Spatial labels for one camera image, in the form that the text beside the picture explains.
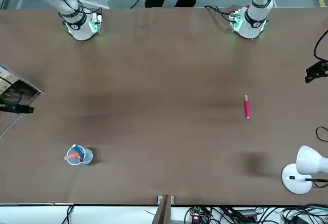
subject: clear plastic cup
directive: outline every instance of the clear plastic cup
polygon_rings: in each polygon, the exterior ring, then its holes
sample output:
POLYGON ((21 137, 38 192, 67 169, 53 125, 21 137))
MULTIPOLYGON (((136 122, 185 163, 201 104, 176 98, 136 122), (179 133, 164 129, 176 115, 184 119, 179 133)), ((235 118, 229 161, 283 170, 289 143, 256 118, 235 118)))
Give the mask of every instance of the clear plastic cup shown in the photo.
POLYGON ((79 145, 73 145, 68 151, 64 159, 73 166, 77 165, 88 165, 93 158, 93 153, 90 149, 84 148, 79 145), (78 151, 80 151, 83 155, 81 156, 76 156, 78 151))

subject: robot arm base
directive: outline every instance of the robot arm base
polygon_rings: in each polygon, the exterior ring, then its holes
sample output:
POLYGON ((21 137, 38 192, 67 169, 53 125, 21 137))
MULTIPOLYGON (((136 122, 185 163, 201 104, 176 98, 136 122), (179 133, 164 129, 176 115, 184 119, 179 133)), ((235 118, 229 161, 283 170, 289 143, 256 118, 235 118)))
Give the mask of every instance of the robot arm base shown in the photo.
POLYGON ((93 35, 100 33, 101 27, 101 14, 94 12, 91 13, 90 10, 84 9, 85 14, 77 21, 71 20, 73 17, 70 15, 59 14, 63 19, 63 24, 66 25, 68 32, 76 39, 80 41, 88 40, 93 35))
POLYGON ((264 26, 267 21, 264 20, 262 23, 255 22, 252 26, 252 24, 250 24, 245 18, 246 11, 247 7, 243 7, 240 10, 230 14, 230 20, 235 21, 230 23, 231 29, 243 38, 256 38, 264 30, 264 26))

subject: wire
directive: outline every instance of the wire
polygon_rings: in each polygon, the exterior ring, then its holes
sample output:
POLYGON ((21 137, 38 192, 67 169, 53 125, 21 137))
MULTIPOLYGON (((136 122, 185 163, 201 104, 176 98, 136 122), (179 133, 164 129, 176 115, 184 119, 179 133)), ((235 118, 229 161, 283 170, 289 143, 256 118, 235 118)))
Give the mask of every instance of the wire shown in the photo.
POLYGON ((323 60, 323 61, 327 61, 327 60, 324 59, 324 58, 321 58, 321 57, 319 57, 319 56, 317 55, 317 48, 318 48, 319 43, 320 43, 321 40, 326 36, 327 33, 328 33, 328 30, 325 31, 325 32, 323 33, 323 35, 318 39, 318 42, 317 42, 316 45, 314 46, 314 50, 313 50, 313 55, 314 55, 314 57, 315 57, 316 59, 323 60))
POLYGON ((264 223, 264 222, 273 222, 275 224, 279 224, 278 222, 276 222, 274 220, 262 220, 262 221, 258 221, 257 223, 264 223))
POLYGON ((221 224, 217 219, 209 219, 207 223, 211 224, 212 221, 216 221, 217 223, 221 224))
POLYGON ((328 183, 327 184, 324 184, 322 186, 318 186, 317 183, 314 182, 314 181, 312 183, 316 186, 316 188, 325 188, 325 187, 328 187, 328 183))
POLYGON ((67 221, 67 224, 70 224, 70 216, 71 216, 71 213, 72 213, 73 209, 74 209, 74 205, 70 205, 67 208, 66 217, 65 217, 65 219, 63 220, 63 222, 61 224, 64 224, 65 221, 67 221))
POLYGON ((140 1, 140 0, 137 0, 137 1, 134 3, 134 5, 130 7, 130 9, 133 9, 134 7, 136 7, 136 6, 139 4, 139 1, 140 1))
POLYGON ((324 223, 324 220, 320 217, 320 215, 315 215, 315 214, 312 214, 312 213, 309 212, 311 210, 314 210, 315 208, 310 208, 309 210, 307 210, 307 208, 305 208, 305 207, 301 207, 301 208, 302 208, 301 210, 295 210, 295 211, 299 212, 295 216, 307 215, 309 217, 309 219, 311 220, 311 222, 314 224, 314 222, 311 218, 311 216, 312 216, 318 224, 323 224, 324 223), (316 219, 316 217, 319 218, 322 221, 322 223, 319 223, 318 220, 316 219))
POLYGON ((191 211, 193 208, 194 208, 194 207, 190 207, 190 208, 187 210, 186 214, 184 215, 183 224, 186 224, 186 217, 187 217, 187 215, 188 215, 188 212, 191 211))
POLYGON ((0 79, 4 80, 5 82, 7 82, 9 85, 12 86, 12 83, 11 83, 10 81, 8 81, 7 79, 5 79, 5 78, 3 78, 3 77, 1 77, 1 76, 0 76, 0 79))
POLYGON ((317 136, 317 138, 318 138, 319 140, 323 141, 323 142, 328 142, 328 140, 324 140, 324 139, 322 139, 322 138, 319 137, 319 134, 318 134, 318 130, 319 130, 319 128, 323 128, 323 129, 325 129, 325 130, 328 132, 328 129, 325 128, 325 127, 317 127, 317 128, 316 128, 316 136, 317 136))
POLYGON ((265 217, 264 217, 264 214, 261 216, 260 220, 258 221, 258 223, 262 223, 262 222, 265 222, 265 220, 268 218, 269 215, 272 214, 272 212, 274 212, 276 209, 278 209, 278 207, 275 207, 272 211, 269 212, 269 214, 267 214, 265 217))
POLYGON ((244 216, 243 214, 241 214, 241 212, 237 211, 237 210, 234 210, 233 208, 227 208, 228 211, 230 211, 232 213, 232 217, 235 219, 241 219, 243 222, 246 222, 246 223, 254 223, 253 221, 249 220, 246 218, 246 216, 244 216))
POLYGON ((264 217, 264 215, 267 213, 267 211, 269 211, 269 208, 267 208, 264 212, 263 212, 263 214, 262 214, 262 216, 261 216, 261 218, 259 219, 259 221, 261 221, 262 220, 262 218, 264 217))
POLYGON ((145 212, 147 212, 148 214, 151 214, 151 215, 155 215, 154 213, 149 212, 148 210, 145 210, 145 212))
POLYGON ((78 11, 78 10, 72 8, 72 6, 69 5, 69 3, 67 2, 67 0, 63 0, 63 1, 65 2, 65 4, 66 4, 68 7, 70 7, 72 10, 74 10, 74 11, 77 12, 77 13, 82 13, 82 14, 93 14, 93 13, 97 13, 99 10, 101 10, 101 13, 103 12, 102 7, 99 7, 99 8, 96 9, 95 11, 85 12, 83 9, 84 9, 84 8, 87 9, 87 7, 84 7, 84 6, 82 6, 82 11, 78 11))
POLYGON ((316 216, 316 217, 320 217, 320 216, 328 216, 328 214, 325 214, 325 215, 317 215, 317 214, 313 214, 313 213, 310 213, 309 211, 306 210, 306 208, 309 208, 311 207, 312 209, 313 208, 316 208, 316 207, 322 207, 324 205, 316 205, 316 204, 309 204, 309 205, 305 205, 305 206, 302 206, 302 207, 296 207, 296 208, 289 208, 289 213, 292 211, 292 210, 295 210, 295 211, 298 211, 300 212, 300 214, 304 214, 306 213, 307 215, 310 215, 310 216, 316 216))
POLYGON ((215 210, 217 213, 219 213, 221 215, 221 218, 220 218, 219 222, 221 222, 222 218, 224 218, 228 223, 230 223, 230 224, 236 224, 236 222, 235 222, 235 220, 233 218, 232 218, 232 222, 229 221, 227 218, 225 218, 224 215, 225 214, 229 215, 229 212, 227 210, 225 210, 224 208, 221 208, 223 210, 223 212, 224 212, 223 214, 220 211, 218 211, 216 208, 211 208, 211 209, 215 210))
POLYGON ((212 9, 214 11, 216 11, 217 13, 219 13, 226 21, 228 22, 231 22, 231 23, 236 23, 236 21, 231 21, 229 19, 227 19, 224 15, 230 15, 231 13, 227 13, 227 12, 222 12, 219 10, 219 8, 216 6, 215 8, 213 6, 210 6, 210 5, 205 5, 204 8, 207 8, 207 9, 212 9))
POLYGON ((317 220, 316 218, 314 218, 313 216, 311 217, 311 216, 309 215, 309 218, 310 218, 312 224, 315 224, 314 221, 312 220, 312 218, 317 222, 317 224, 320 224, 320 223, 318 222, 318 220, 317 220))

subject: table surface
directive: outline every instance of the table surface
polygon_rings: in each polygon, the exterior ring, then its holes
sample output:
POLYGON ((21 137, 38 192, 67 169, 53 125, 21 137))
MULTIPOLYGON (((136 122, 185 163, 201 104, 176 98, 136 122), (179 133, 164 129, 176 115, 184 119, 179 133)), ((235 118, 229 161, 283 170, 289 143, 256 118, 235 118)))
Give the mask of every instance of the table surface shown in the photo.
POLYGON ((326 8, 273 9, 255 40, 207 9, 104 11, 87 42, 56 15, 0 12, 1 63, 45 91, 1 141, 0 202, 326 203, 280 179, 302 145, 327 156, 328 79, 304 83, 326 8), (64 161, 72 144, 93 164, 64 161))

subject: power cord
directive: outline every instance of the power cord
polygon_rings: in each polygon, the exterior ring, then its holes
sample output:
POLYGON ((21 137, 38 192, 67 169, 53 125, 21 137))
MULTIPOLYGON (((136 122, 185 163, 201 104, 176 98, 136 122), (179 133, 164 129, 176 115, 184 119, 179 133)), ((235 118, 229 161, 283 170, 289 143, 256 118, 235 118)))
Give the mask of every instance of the power cord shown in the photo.
POLYGON ((214 8, 213 6, 206 5, 206 6, 204 6, 204 8, 212 9, 215 12, 219 13, 226 21, 231 22, 231 23, 236 23, 236 21, 229 20, 225 17, 225 15, 230 15, 231 12, 222 12, 222 11, 220 11, 220 9, 217 6, 214 8))
POLYGON ((323 142, 328 142, 328 140, 325 140, 325 139, 320 138, 320 136, 319 136, 319 134, 318 134, 318 130, 319 130, 319 128, 323 128, 323 129, 325 129, 327 132, 328 132, 328 128, 325 128, 325 127, 317 127, 317 128, 316 128, 316 136, 317 136, 317 138, 318 138, 319 140, 323 141, 323 142))
POLYGON ((155 215, 154 213, 149 212, 148 210, 145 210, 145 212, 147 212, 148 214, 151 214, 151 215, 155 215))
POLYGON ((314 46, 314 50, 313 50, 313 55, 314 55, 314 57, 316 58, 316 59, 318 59, 318 60, 322 60, 322 61, 325 61, 325 62, 328 62, 326 59, 324 59, 324 58, 322 58, 322 57, 319 57, 318 55, 317 55, 317 48, 318 48, 318 45, 319 45, 319 43, 322 41, 322 39, 327 35, 327 33, 328 33, 328 30, 327 31, 325 31, 324 33, 323 33, 323 35, 318 39, 318 41, 316 42, 316 45, 314 46))
MULTIPOLYGON (((206 224, 213 224, 213 222, 221 224, 221 220, 223 218, 230 224, 238 224, 238 220, 240 220, 242 223, 250 223, 250 224, 252 224, 252 223, 253 224, 261 224, 261 223, 266 223, 266 222, 279 224, 278 222, 276 222, 274 220, 267 220, 267 218, 275 210, 279 209, 279 207, 267 208, 265 211, 262 212, 262 216, 258 221, 252 221, 252 220, 247 219, 242 213, 240 213, 239 211, 237 211, 237 210, 235 210, 231 207, 228 207, 228 208, 218 207, 219 209, 221 209, 223 211, 223 213, 221 213, 220 211, 218 211, 214 207, 210 207, 211 211, 209 211, 205 207, 191 207, 187 210, 186 214, 184 215, 184 222, 183 222, 184 224, 186 223, 187 214, 193 208, 198 208, 198 209, 201 208, 201 210, 205 214, 205 217, 208 218, 206 224), (221 215, 220 220, 217 220, 217 219, 214 218, 214 216, 212 214, 213 210, 221 215)), ((293 217, 299 216, 299 215, 306 215, 306 216, 309 217, 312 224, 322 224, 322 223, 324 223, 322 217, 328 216, 328 214, 324 214, 324 215, 313 214, 313 213, 311 213, 311 211, 314 210, 314 209, 320 209, 320 210, 328 211, 328 205, 317 205, 317 204, 310 203, 308 205, 304 205, 304 206, 300 206, 300 207, 285 208, 285 209, 282 210, 282 212, 283 212, 282 217, 283 217, 284 223, 285 224, 290 224, 290 220, 288 219, 288 216, 291 214, 292 211, 296 211, 296 213, 293 214, 293 217)))
POLYGON ((61 224, 64 224, 65 221, 67 221, 67 224, 70 224, 70 216, 72 214, 72 211, 74 209, 74 205, 70 205, 68 208, 67 208, 67 211, 66 211, 66 217, 65 219, 63 220, 63 222, 61 224))
POLYGON ((139 4, 140 0, 137 0, 133 6, 130 7, 130 9, 133 9, 134 7, 136 7, 139 4))
POLYGON ((312 183, 316 186, 316 188, 326 188, 326 187, 328 187, 328 183, 324 184, 322 186, 318 186, 314 181, 312 183))
POLYGON ((5 79, 5 78, 3 78, 3 77, 1 77, 1 76, 0 76, 0 79, 4 80, 5 82, 7 82, 9 85, 12 86, 12 83, 11 83, 10 81, 8 81, 7 79, 5 79))
POLYGON ((93 14, 93 13, 97 13, 98 11, 101 11, 99 14, 103 13, 103 9, 102 7, 99 7, 98 9, 96 9, 95 11, 91 11, 91 12, 85 12, 84 9, 87 9, 87 7, 82 6, 82 10, 78 11, 75 10, 74 8, 72 8, 72 6, 69 5, 69 3, 67 2, 67 0, 63 0, 65 2, 65 4, 70 7, 72 10, 74 10, 76 13, 82 13, 82 14, 93 14))

